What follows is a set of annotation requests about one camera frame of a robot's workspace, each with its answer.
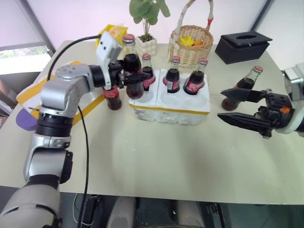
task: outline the yellow tape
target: yellow tape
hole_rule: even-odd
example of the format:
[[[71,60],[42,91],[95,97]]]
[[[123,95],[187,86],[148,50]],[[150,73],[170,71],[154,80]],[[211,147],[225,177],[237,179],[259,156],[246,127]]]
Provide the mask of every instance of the yellow tape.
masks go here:
[[[94,101],[92,101],[87,107],[82,110],[82,114],[86,116],[90,111],[92,111],[99,103],[104,100],[105,96],[101,94]],[[73,125],[75,125],[81,119],[80,113],[77,113],[73,120]]]
[[[38,118],[39,118],[39,111],[37,111],[37,110],[40,109],[40,105],[36,106],[35,109],[36,109],[36,110],[33,109],[32,111],[30,111],[30,114],[31,114],[33,117],[35,117],[36,119],[38,119]]]
[[[198,115],[208,115],[209,112],[198,112],[191,110],[181,110],[181,109],[170,109],[170,108],[161,108],[161,107],[146,107],[146,106],[137,106],[134,104],[129,104],[131,108],[140,108],[147,110],[155,110],[155,111],[166,111],[166,112],[174,112],[174,113],[188,113],[188,114],[198,114]]]
[[[81,62],[79,61],[73,61],[70,64],[72,65],[78,65],[81,64]],[[39,82],[38,84],[34,85],[33,87],[31,87],[30,89],[28,89],[27,91],[25,91],[24,93],[20,94],[17,98],[17,101],[20,104],[25,103],[27,100],[31,99],[32,97],[36,96],[37,94],[40,93],[40,91],[42,90],[43,85],[47,82],[47,79],[42,80],[41,82]]]
[[[81,62],[79,61],[73,61],[72,63],[70,63],[72,65],[78,65],[81,64]],[[42,80],[40,83],[34,85],[33,87],[31,87],[30,89],[28,89],[27,91],[25,91],[23,94],[21,94],[17,101],[21,104],[23,104],[24,102],[26,102],[27,100],[31,99],[32,97],[36,96],[37,94],[40,93],[43,85],[47,82],[47,79]],[[82,114],[84,116],[86,116],[90,111],[92,111],[99,103],[101,103],[103,100],[105,99],[104,95],[101,94],[99,97],[97,97],[94,101],[92,101],[87,107],[85,107],[82,110]],[[35,110],[31,110],[30,114],[35,117],[36,119],[39,118],[39,111],[37,110],[40,109],[40,105],[35,107]],[[75,125],[79,120],[81,119],[81,115],[80,113],[77,113],[75,115],[75,118],[73,120],[73,125]]]

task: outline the yellow fruit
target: yellow fruit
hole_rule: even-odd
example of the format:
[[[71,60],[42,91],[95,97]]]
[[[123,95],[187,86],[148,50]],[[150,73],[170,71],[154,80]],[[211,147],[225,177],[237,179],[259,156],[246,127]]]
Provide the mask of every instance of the yellow fruit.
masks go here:
[[[180,37],[180,38],[179,38],[179,42],[180,42],[181,44],[187,45],[187,42],[185,41],[185,39],[184,39],[183,37]]]
[[[179,41],[180,41],[180,43],[187,45],[187,46],[192,46],[194,44],[194,40],[191,38],[190,35],[180,37]]]

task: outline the potted plant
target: potted plant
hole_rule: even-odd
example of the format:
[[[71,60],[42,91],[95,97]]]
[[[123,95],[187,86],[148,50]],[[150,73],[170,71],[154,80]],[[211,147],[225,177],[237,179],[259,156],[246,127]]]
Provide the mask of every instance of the potted plant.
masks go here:
[[[149,29],[150,25],[157,23],[159,11],[161,11],[165,17],[170,16],[165,0],[131,0],[129,11],[136,24],[143,22],[144,34],[135,39],[138,54],[149,53],[152,56],[155,55],[157,40],[149,34]]]

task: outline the green leaf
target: green leaf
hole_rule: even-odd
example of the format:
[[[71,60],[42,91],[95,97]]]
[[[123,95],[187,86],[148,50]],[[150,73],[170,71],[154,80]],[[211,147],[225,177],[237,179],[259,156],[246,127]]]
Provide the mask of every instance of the green leaf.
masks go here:
[[[157,23],[157,18],[148,19],[150,25],[155,25]]]
[[[165,0],[156,0],[156,4],[161,9],[161,12],[165,17],[170,16],[170,11],[169,11],[168,6],[165,3]]]
[[[135,24],[138,24],[139,22],[141,22],[142,21],[142,17],[136,17],[136,18],[133,18],[133,20],[134,20],[134,22],[135,22]]]
[[[148,12],[145,13],[144,15],[142,15],[142,18],[144,18],[144,19],[157,18],[159,11],[160,11],[160,8],[158,7],[158,5],[156,3],[153,3],[150,6]]]
[[[131,0],[129,11],[132,17],[141,17],[149,11],[153,0]]]

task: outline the glass bottle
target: glass bottle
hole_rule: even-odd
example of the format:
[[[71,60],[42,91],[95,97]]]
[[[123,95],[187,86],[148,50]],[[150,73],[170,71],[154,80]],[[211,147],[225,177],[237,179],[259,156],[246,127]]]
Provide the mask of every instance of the glass bottle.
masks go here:
[[[119,91],[117,87],[114,87],[110,90],[103,89],[103,93],[110,109],[118,110],[122,107],[122,101],[119,97]]]
[[[144,80],[142,85],[144,91],[149,91],[150,85],[155,82],[155,75],[152,69],[152,64],[151,64],[151,55],[148,53],[145,53],[142,55],[142,71],[144,73],[147,73],[151,76],[151,78]]]
[[[171,66],[162,82],[167,86],[168,93],[176,93],[180,90],[180,73],[179,73],[180,57],[173,56]]]
[[[196,95],[198,91],[204,87],[204,75],[205,67],[207,66],[208,60],[201,58],[198,62],[198,66],[191,73],[191,75],[186,79],[184,84],[184,91],[189,95]]]
[[[141,62],[135,48],[135,36],[126,34],[123,36],[123,73],[125,77],[142,72]],[[131,99],[139,99],[143,95],[143,83],[127,85],[127,94]]]
[[[244,88],[244,89],[252,89],[253,86],[255,85],[257,77],[263,72],[262,67],[260,66],[254,66],[251,71],[243,77],[235,86],[235,88]],[[222,101],[222,108],[225,109],[226,111],[233,111],[235,110],[240,101],[230,99],[226,97]]]

